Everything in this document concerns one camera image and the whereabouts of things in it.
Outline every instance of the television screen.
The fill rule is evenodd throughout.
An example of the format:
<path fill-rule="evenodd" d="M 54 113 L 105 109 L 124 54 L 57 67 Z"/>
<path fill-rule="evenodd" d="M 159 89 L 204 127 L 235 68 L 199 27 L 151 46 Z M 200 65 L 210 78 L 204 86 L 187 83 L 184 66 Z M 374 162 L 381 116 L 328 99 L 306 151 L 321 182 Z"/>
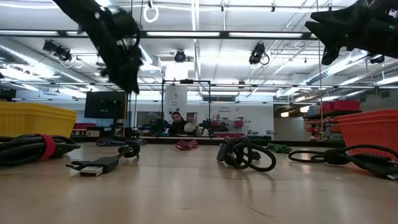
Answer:
<path fill-rule="evenodd" d="M 88 92 L 85 118 L 124 119 L 126 94 L 116 91 Z"/>

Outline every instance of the yellow plastic bin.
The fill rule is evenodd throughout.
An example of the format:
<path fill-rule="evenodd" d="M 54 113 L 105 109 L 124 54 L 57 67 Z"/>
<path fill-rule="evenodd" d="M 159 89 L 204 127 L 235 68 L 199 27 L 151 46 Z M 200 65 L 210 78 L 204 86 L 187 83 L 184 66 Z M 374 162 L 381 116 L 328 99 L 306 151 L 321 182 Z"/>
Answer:
<path fill-rule="evenodd" d="M 70 137 L 77 111 L 40 103 L 0 102 L 0 136 L 51 134 Z"/>

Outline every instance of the usb cable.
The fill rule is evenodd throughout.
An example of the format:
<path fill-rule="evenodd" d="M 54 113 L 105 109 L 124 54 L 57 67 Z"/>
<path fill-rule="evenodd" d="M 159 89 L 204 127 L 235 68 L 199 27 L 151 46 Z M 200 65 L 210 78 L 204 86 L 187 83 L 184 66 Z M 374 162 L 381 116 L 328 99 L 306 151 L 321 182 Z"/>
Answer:
<path fill-rule="evenodd" d="M 118 149 L 119 155 L 117 156 L 102 157 L 95 161 L 73 161 L 66 166 L 80 171 L 80 175 L 97 177 L 113 171 L 119 165 L 119 160 L 122 157 L 132 158 L 136 156 L 139 158 L 140 150 L 137 143 L 130 142 Z"/>

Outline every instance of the table surface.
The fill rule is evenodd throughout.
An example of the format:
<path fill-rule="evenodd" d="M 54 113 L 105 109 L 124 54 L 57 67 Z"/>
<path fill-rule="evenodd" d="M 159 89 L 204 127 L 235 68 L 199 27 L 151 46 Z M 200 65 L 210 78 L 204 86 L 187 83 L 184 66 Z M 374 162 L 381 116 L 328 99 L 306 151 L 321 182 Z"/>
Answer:
<path fill-rule="evenodd" d="M 395 223 L 398 183 L 353 166 L 292 162 L 268 173 L 216 162 L 218 146 L 146 145 L 99 177 L 71 160 L 117 154 L 92 143 L 62 159 L 0 169 L 1 223 Z M 261 163 L 267 164 L 264 156 Z"/>

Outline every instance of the green cable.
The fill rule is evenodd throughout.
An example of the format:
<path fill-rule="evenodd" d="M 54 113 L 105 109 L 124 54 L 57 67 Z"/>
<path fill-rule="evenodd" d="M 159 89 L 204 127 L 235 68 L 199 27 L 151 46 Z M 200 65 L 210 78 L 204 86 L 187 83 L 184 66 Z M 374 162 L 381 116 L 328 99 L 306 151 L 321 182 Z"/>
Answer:
<path fill-rule="evenodd" d="M 292 149 L 287 147 L 286 145 L 278 145 L 278 144 L 268 144 L 267 149 L 274 151 L 276 153 L 283 153 L 283 154 L 289 154 L 292 152 Z"/>

